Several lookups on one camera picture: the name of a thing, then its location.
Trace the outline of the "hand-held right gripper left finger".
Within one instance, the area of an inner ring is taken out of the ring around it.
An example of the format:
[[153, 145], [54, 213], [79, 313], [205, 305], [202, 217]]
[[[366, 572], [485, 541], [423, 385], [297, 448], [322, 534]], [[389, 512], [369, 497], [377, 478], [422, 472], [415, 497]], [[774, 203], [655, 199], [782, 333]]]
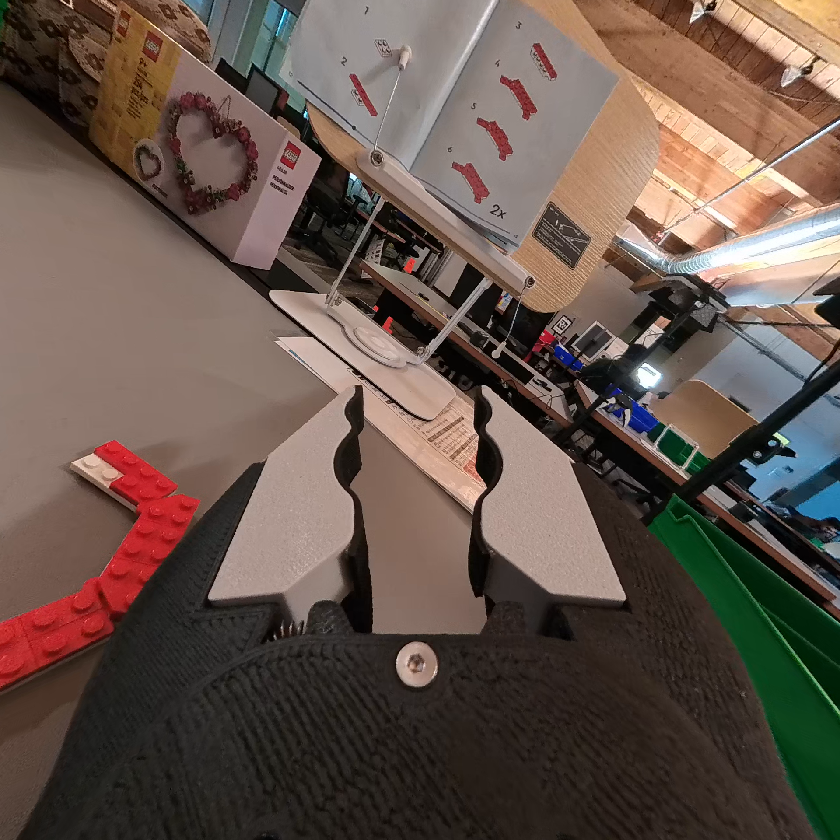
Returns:
[[207, 599], [214, 606], [271, 604], [299, 625], [317, 602], [343, 605], [353, 630], [373, 627], [361, 501], [364, 390], [338, 394], [263, 462]]

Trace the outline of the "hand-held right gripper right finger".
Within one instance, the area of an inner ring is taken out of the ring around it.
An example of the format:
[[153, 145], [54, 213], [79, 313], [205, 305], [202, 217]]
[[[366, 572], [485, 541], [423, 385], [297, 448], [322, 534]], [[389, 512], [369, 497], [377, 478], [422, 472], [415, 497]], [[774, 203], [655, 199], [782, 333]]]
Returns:
[[485, 487], [469, 538], [474, 596], [487, 606], [520, 604], [537, 633], [556, 607], [625, 606], [572, 459], [486, 386], [475, 397], [474, 428]]

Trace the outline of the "red white brick assembly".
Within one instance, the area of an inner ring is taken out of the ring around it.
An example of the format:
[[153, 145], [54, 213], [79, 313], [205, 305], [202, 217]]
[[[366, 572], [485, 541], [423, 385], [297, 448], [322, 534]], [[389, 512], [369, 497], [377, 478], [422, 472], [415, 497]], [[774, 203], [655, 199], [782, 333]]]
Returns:
[[130, 509], [135, 520], [98, 577], [1, 623], [2, 691], [103, 644], [184, 538], [200, 505], [117, 440], [71, 461], [69, 468]]

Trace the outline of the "yellow white toy set box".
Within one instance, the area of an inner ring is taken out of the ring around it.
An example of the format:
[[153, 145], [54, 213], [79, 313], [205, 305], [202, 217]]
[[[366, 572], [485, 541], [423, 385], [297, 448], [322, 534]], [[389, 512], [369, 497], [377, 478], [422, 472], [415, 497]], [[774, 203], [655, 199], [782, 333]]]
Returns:
[[225, 257], [272, 267], [320, 158], [137, 7], [115, 16], [91, 142]]

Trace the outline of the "clear plastic sleeve with paper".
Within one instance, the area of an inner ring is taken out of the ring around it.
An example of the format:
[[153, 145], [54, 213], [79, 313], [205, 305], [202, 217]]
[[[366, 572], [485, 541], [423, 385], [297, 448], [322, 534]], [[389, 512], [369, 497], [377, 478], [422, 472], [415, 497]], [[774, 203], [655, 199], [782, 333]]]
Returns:
[[357, 370], [309, 336], [274, 342], [336, 393], [353, 385], [364, 390], [364, 418], [467, 512], [486, 485], [476, 469], [478, 435], [471, 402], [456, 397], [431, 421], [399, 406]]

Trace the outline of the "small green storage bin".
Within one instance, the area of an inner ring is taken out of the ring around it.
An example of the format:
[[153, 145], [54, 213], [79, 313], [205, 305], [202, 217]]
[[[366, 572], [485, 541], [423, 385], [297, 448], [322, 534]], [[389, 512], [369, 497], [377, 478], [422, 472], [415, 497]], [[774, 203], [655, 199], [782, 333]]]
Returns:
[[676, 467], [687, 470], [691, 460], [699, 452], [699, 444], [685, 436], [677, 427], [667, 425], [656, 438], [657, 451]]

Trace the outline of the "wooden stand board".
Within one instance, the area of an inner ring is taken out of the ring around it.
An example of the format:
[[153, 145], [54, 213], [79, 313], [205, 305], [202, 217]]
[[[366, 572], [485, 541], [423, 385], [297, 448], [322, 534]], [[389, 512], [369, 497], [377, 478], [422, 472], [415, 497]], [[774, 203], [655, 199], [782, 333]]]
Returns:
[[759, 421], [726, 396], [700, 380], [681, 382], [648, 408], [665, 426], [672, 426], [698, 445], [709, 459], [718, 457], [730, 443]]

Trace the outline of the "black overhead rig stand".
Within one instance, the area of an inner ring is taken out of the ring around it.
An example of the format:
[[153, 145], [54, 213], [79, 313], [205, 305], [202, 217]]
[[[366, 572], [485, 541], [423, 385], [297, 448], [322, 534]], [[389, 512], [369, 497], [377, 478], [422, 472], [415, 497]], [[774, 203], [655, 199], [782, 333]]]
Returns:
[[700, 380], [707, 383], [756, 418], [759, 424], [733, 440], [718, 457], [708, 458], [709, 465], [699, 474], [684, 479], [679, 490], [671, 490], [648, 513], [644, 520], [646, 524], [667, 507], [671, 495], [676, 494], [690, 504], [698, 501], [712, 486], [728, 480], [742, 462], [761, 467], [767, 460], [780, 456], [782, 446], [775, 439], [776, 434], [786, 431], [797, 417], [816, 403], [826, 403], [831, 392], [838, 390], [838, 340], [819, 349], [816, 356], [807, 355], [807, 362], [815, 363], [814, 374], [801, 379], [798, 370], [784, 368], [785, 359], [778, 360], [761, 353], [766, 350], [765, 346], [750, 332], [757, 329], [781, 337], [775, 327], [767, 322], [749, 322], [746, 332], [739, 332], [735, 324], [719, 320], [715, 332], [698, 335], [714, 339], [724, 329], [728, 329], [730, 342], [700, 370], [713, 373], [713, 382], [708, 383], [699, 376], [681, 382]]

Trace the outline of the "green plastic bin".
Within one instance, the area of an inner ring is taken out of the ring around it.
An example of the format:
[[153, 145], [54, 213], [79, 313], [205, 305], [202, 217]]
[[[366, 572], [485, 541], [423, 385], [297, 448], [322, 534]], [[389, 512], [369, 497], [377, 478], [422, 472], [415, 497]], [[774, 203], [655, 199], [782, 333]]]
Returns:
[[689, 574], [735, 644], [816, 834], [838, 839], [837, 619], [677, 496], [649, 530]]

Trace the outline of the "white wooden book stand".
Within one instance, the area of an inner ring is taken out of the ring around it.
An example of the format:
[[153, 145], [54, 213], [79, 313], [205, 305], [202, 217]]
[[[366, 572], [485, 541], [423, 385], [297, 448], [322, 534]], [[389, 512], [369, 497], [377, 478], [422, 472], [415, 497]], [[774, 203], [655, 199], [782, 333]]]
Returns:
[[367, 148], [330, 116], [309, 105], [318, 141], [337, 163], [360, 177], [381, 200], [403, 211], [465, 262], [482, 280], [424, 355], [398, 365], [419, 365], [443, 342], [482, 292], [497, 286], [535, 312], [554, 313], [575, 299], [644, 186], [658, 159], [658, 128], [634, 84], [573, 2], [524, 2], [613, 69], [618, 82], [521, 246], [508, 253], [483, 231], [425, 190], [378, 147]]

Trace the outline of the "open instruction booklet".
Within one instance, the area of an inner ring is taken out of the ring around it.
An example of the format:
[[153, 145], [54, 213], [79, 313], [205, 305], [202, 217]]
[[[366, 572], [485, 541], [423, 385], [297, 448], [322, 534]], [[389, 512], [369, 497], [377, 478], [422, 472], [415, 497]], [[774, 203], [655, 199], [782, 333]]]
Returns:
[[306, 2], [280, 76], [508, 253], [618, 82], [512, 1]]

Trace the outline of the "silver ceiling duct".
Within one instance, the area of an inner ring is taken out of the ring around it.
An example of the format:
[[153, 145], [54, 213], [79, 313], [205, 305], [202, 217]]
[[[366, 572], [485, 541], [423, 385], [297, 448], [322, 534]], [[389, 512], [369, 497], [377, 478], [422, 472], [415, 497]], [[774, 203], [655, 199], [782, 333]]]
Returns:
[[668, 255], [635, 225], [625, 223], [616, 243], [631, 257], [667, 276], [695, 275], [739, 265], [787, 249], [824, 245], [839, 235], [839, 203], [821, 206], [777, 224], [685, 255]]

